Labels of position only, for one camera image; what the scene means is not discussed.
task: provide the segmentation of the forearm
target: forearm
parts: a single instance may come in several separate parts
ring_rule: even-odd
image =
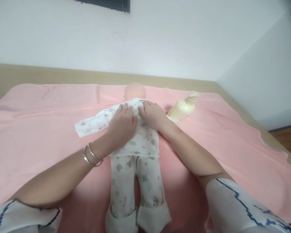
[[[173,122],[168,122],[161,133],[170,141],[181,160],[204,187],[214,178],[232,179],[206,149]]]
[[[90,144],[92,152],[98,159],[103,159],[116,149],[110,143],[111,137],[105,134]],[[98,163],[88,149],[86,155],[91,163]],[[52,207],[66,197],[92,168],[93,166],[84,160],[82,148],[35,176],[21,187],[10,200],[17,199],[34,207]]]

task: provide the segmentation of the doll arm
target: doll arm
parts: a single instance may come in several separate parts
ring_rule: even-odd
[[[111,108],[106,108],[100,111],[94,117],[90,117],[76,123],[75,130],[77,131],[78,136],[82,138],[106,129],[118,107],[119,105],[113,105]]]

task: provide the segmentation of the blue trim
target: blue trim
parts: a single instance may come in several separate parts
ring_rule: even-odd
[[[235,198],[236,198],[236,200],[237,201],[239,201],[242,205],[243,205],[243,207],[245,207],[245,209],[246,209],[246,212],[248,213],[248,216],[249,216],[249,218],[252,220],[252,221],[254,221],[255,222],[255,224],[256,225],[258,225],[258,226],[263,226],[263,224],[262,223],[259,223],[254,217],[253,217],[253,215],[249,212],[249,208],[241,201],[241,200],[239,200],[239,193],[238,192],[236,192],[235,190],[233,190],[231,187],[229,187],[229,186],[227,186],[226,184],[224,184],[223,182],[221,182],[221,181],[219,181],[218,179],[216,179],[218,182],[220,182],[221,184],[223,184],[225,187],[227,187],[229,190],[231,190],[231,191],[233,191],[234,193],[235,193]]]
[[[48,224],[46,224],[46,225],[38,225],[38,228],[39,227],[48,227],[49,225],[51,225],[55,220],[56,220],[56,218],[58,217],[58,215],[59,215],[59,213],[60,213],[60,209],[59,209],[59,207],[57,207],[57,213],[56,213],[56,215],[55,215],[55,217],[53,217],[53,219],[48,223]]]
[[[1,227],[1,224],[2,224],[2,221],[3,221],[3,217],[4,217],[5,212],[7,211],[7,209],[9,208],[9,206],[10,206],[13,202],[15,202],[15,201],[16,201],[16,199],[12,200],[9,204],[6,205],[6,207],[4,207],[2,213],[0,214],[0,227]]]
[[[227,186],[226,184],[224,184],[223,182],[221,182],[220,180],[216,179],[218,182],[220,182],[221,184],[223,184],[225,187],[227,187],[229,190],[233,191],[235,193],[235,198],[237,201],[239,201],[246,209],[246,212],[248,213],[249,218],[254,221],[256,223],[256,225],[263,227],[264,224],[259,223],[254,217],[253,215],[249,212],[249,208],[239,199],[240,194],[233,190],[231,187]],[[278,219],[282,220],[281,218],[279,218],[277,215],[275,215],[271,210],[263,210],[259,207],[257,207],[256,205],[253,205],[254,207],[258,208],[259,210],[262,211],[262,213],[264,214],[270,214],[273,215],[274,217],[277,217]],[[279,220],[276,220],[278,222],[278,224],[275,221],[271,221],[268,218],[266,219],[265,225],[278,225],[281,226],[283,229],[288,230],[291,233],[291,227],[288,224],[284,224],[282,222],[280,222]]]

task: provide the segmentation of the shirt sleeve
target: shirt sleeve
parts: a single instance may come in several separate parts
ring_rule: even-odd
[[[56,233],[62,209],[40,209],[29,207],[17,200],[0,206],[0,233]]]
[[[234,181],[211,180],[206,187],[214,232],[291,233],[291,227]]]
[[[75,124],[75,130],[80,138],[97,133],[108,127],[119,105],[113,105],[100,111],[96,116],[81,120]]]

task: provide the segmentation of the hand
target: hand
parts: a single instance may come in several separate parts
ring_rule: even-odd
[[[135,134],[137,127],[137,116],[133,117],[133,107],[122,104],[117,109],[108,126],[107,135],[115,148],[125,145]]]
[[[142,119],[148,126],[160,132],[169,127],[172,121],[168,119],[165,111],[158,104],[154,104],[150,101],[144,101],[143,105],[144,108],[139,106],[138,110]]]

